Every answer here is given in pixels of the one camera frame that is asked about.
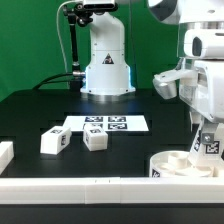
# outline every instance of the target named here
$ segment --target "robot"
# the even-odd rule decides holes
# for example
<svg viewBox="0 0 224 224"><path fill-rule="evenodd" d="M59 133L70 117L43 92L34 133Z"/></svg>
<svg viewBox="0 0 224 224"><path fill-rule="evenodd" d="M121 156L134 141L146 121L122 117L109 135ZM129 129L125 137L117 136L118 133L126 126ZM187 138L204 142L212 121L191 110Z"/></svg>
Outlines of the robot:
<svg viewBox="0 0 224 224"><path fill-rule="evenodd" d="M162 23L179 24L178 66L154 76L164 98L179 97L191 107L199 128L188 162L223 170L224 148L224 0L148 0L151 13Z"/></svg>
<svg viewBox="0 0 224 224"><path fill-rule="evenodd" d="M110 15L118 4L129 0L83 0L72 9L64 5L68 18L73 52L73 75L85 76L82 96L99 101L116 100L131 95L135 88L130 83L130 67L125 62L125 32L120 20ZM91 62L85 72L80 71L78 62L75 25L90 26Z"/></svg>

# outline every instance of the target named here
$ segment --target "black table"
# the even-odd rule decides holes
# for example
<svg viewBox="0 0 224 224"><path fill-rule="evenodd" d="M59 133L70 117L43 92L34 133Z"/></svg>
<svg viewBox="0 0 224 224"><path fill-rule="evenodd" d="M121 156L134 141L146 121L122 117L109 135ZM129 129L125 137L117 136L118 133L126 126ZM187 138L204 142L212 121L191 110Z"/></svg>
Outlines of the black table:
<svg viewBox="0 0 224 224"><path fill-rule="evenodd" d="M90 152L75 132L60 154L40 154L41 134L68 115L144 115L149 131L108 132L108 149L99 152ZM0 126L0 141L13 141L15 150L1 178L148 177L152 155L189 151L194 137L188 106L153 90L115 103L68 90L17 91L0 104ZM1 205L0 217L1 223L223 223L223 211L222 204Z"/></svg>

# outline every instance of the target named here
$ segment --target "white paper sheet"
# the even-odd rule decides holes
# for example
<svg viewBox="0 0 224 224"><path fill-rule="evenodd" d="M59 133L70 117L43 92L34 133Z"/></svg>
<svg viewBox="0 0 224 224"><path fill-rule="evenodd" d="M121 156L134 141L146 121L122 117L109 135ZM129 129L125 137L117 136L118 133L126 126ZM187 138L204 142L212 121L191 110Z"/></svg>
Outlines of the white paper sheet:
<svg viewBox="0 0 224 224"><path fill-rule="evenodd" d="M83 131L86 123L100 125L104 131L149 131L142 115L67 116L63 127L70 127L72 132Z"/></svg>

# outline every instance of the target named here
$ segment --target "green wall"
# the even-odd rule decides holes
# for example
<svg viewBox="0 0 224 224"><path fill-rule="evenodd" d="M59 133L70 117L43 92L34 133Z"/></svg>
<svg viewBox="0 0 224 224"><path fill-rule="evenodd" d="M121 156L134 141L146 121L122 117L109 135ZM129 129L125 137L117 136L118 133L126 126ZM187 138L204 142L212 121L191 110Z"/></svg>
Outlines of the green wall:
<svg viewBox="0 0 224 224"><path fill-rule="evenodd" d="M57 9L63 2L1 1L0 100L16 90L31 89L44 78L64 72L55 23ZM146 0L132 5L132 26L129 12L129 6L122 5L113 13L126 27L126 62L132 68L133 83L137 83L138 88L152 88L153 75L172 69L177 62L178 28L157 22L151 16ZM60 27L70 62L69 30L63 16L60 18ZM78 28L77 35L80 64L84 69L90 58L89 29ZM48 85L47 88L67 87L58 84Z"/></svg>

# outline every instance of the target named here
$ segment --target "cable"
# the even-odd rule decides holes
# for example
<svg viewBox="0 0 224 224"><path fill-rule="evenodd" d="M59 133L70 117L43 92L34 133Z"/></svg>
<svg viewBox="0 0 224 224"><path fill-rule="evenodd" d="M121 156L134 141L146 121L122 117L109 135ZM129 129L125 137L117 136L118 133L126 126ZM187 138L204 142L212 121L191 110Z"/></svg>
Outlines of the cable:
<svg viewBox="0 0 224 224"><path fill-rule="evenodd" d="M44 84L47 84L47 83L52 83L52 82L48 82L52 79L57 79L57 78L60 78L60 77L68 77L68 76L72 76L73 74L72 73L66 73L66 74L58 74L58 75L54 75L54 76L51 76L49 78L46 78L44 79L42 82L40 82L39 84L37 84L36 86L33 87L33 90L37 90L39 89L42 85Z"/></svg>
<svg viewBox="0 0 224 224"><path fill-rule="evenodd" d="M51 82L43 82L43 83L41 83L41 85L40 85L39 87L41 87L42 85L45 85L45 84L61 83L61 82L68 82L68 80L51 81Z"/></svg>
<svg viewBox="0 0 224 224"><path fill-rule="evenodd" d="M68 73L68 63L67 63L67 59L66 59L66 55L65 55L65 49L64 49L64 45L63 45L63 41L62 41L62 37L61 37L60 26L59 26L60 11L61 11L61 8L66 4L78 3L78 2L82 2L82 1L73 0L73 1L64 2L59 6L58 11L57 11L57 17L56 17L57 33L58 33L58 38L59 38L59 42L60 42L60 46L61 46L61 51L62 51L62 56L63 56L63 60L64 60L64 66L65 66L66 73Z"/></svg>
<svg viewBox="0 0 224 224"><path fill-rule="evenodd" d="M130 23L130 37L131 37L131 46L133 51L133 60L134 60L134 71L136 76L136 88L138 87L138 77L137 77L137 65L136 65L136 51L135 51L135 44L133 38L133 23L132 23L132 0L129 0L129 23Z"/></svg>

